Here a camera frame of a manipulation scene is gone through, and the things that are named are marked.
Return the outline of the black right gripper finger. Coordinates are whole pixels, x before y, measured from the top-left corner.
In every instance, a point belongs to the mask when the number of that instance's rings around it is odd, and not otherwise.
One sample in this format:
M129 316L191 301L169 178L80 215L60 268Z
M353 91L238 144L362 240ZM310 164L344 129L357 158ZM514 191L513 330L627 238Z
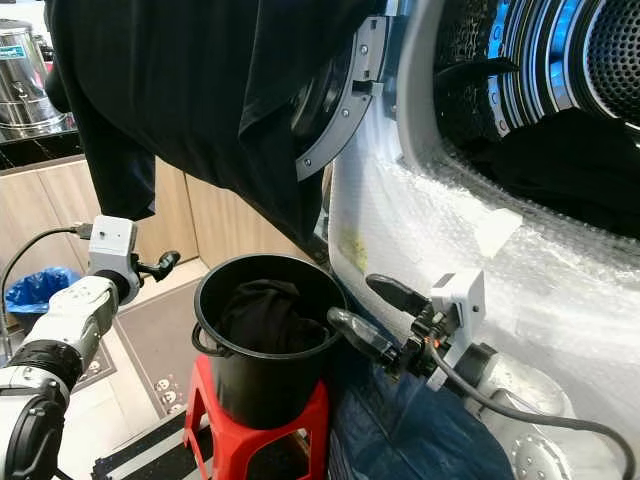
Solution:
M332 307L326 311L326 320L375 365L396 366L401 361L401 346L365 317L346 308Z
M396 308L404 314L419 316L421 312L430 310L431 303L428 297L399 282L392 276L370 274L365 276L365 283L372 292L389 306Z

